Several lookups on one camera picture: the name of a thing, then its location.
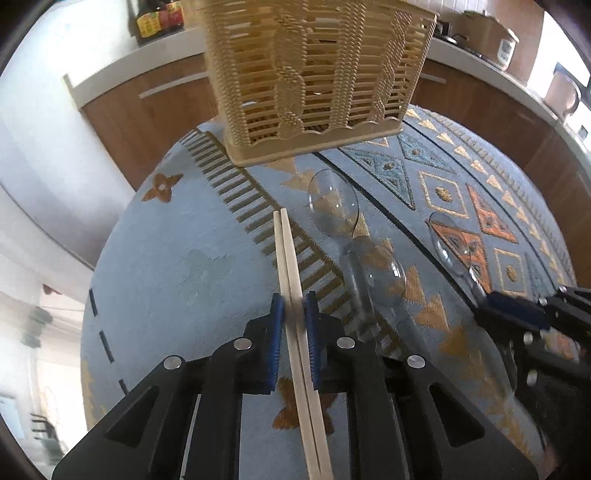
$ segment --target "chopsticks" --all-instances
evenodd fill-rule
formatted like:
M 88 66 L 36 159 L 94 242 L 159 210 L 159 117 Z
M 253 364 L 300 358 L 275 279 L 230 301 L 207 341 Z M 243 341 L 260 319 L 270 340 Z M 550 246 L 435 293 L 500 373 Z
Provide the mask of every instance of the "chopsticks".
M 285 335 L 308 476 L 310 480 L 333 480 L 320 397 L 312 385 L 300 272 L 287 210 L 273 212 L 273 223 L 279 286 L 285 298 Z

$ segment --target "cabinet handle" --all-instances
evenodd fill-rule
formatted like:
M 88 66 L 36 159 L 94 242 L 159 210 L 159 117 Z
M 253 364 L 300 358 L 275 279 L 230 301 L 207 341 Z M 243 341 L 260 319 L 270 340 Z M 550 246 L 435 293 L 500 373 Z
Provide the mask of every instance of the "cabinet handle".
M 583 178 L 583 175 L 581 175 L 581 172 L 580 171 L 578 171 L 576 173 L 576 176 L 579 179 L 579 181 L 583 184 L 583 188 L 587 192 L 587 195 L 589 195 L 591 197 L 591 186 L 589 186 L 589 180 Z
M 194 80 L 204 79 L 208 76 L 209 75 L 207 72 L 193 73 L 192 75 L 187 75 L 186 77 L 182 77 L 182 78 L 173 80 L 172 82 L 163 83 L 162 85 L 158 85 L 157 87 L 151 88 L 150 90 L 146 90 L 145 92 L 142 92 L 139 94 L 139 98 L 144 99 L 144 98 L 154 95 L 156 93 L 160 93 L 165 90 L 168 90 L 169 88 L 176 87 L 178 85 L 182 85 L 183 83 L 192 82 Z
M 429 75 L 428 73 L 420 74 L 419 78 L 422 78 L 425 80 L 431 80 L 432 82 L 442 83 L 444 85 L 447 83 L 446 79 L 442 79 L 441 77 L 435 77 L 435 75 Z
M 523 120 L 527 120 L 529 123 L 531 124 L 535 124 L 535 120 L 533 120 L 532 118 L 528 117 L 526 114 L 524 114 L 523 112 L 517 112 L 517 116 L 522 118 Z

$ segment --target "soy sauce bottle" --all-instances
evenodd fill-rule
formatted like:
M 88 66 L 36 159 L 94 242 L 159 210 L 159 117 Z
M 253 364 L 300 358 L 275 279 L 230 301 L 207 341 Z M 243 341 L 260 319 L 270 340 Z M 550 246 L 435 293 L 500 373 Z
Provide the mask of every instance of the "soy sauce bottle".
M 168 24 L 171 31 L 184 28 L 183 6 L 179 0 L 165 0 L 168 9 Z
M 159 0 L 140 0 L 136 22 L 140 44 L 166 35 L 170 30 L 166 4 Z

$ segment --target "patterned tablecloth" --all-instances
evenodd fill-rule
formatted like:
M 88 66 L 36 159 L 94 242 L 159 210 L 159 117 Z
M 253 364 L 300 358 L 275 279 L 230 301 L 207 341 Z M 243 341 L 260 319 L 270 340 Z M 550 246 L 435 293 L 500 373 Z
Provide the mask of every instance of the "patterned tablecloth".
M 402 354 L 397 322 L 412 318 L 434 364 L 539 466 L 537 429 L 507 394 L 500 357 L 458 293 L 467 287 L 450 282 L 435 260 L 426 224 L 435 210 L 452 216 L 488 291 L 537 298 L 574 285 L 562 235 L 525 174 L 475 134 L 417 107 L 397 137 L 247 169 L 232 165 L 216 136 L 219 126 L 205 124 L 168 152 L 102 252 L 82 335 L 88 424 L 167 355 L 210 355 L 268 313 L 279 289 L 272 212 L 280 207 L 290 214 L 304 291 L 316 290 L 321 310 L 360 334 L 338 246 L 307 207 L 310 179 L 331 167 L 355 182 L 362 212 L 355 235 L 391 248 L 405 268 L 404 304 L 378 312 L 385 353 Z M 570 355 L 559 334 L 548 342 Z M 290 377 L 283 347 L 278 391 L 244 399 L 241 478 L 307 478 Z M 323 395 L 322 406 L 336 478 L 348 478 L 344 396 Z

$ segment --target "plastic basket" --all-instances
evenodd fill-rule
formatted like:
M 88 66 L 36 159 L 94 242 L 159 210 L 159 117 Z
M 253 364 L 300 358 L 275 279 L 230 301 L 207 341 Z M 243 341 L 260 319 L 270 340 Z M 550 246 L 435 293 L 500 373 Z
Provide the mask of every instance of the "plastic basket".
M 239 166 L 399 133 L 437 19 L 396 0 L 201 0 L 199 15 Z

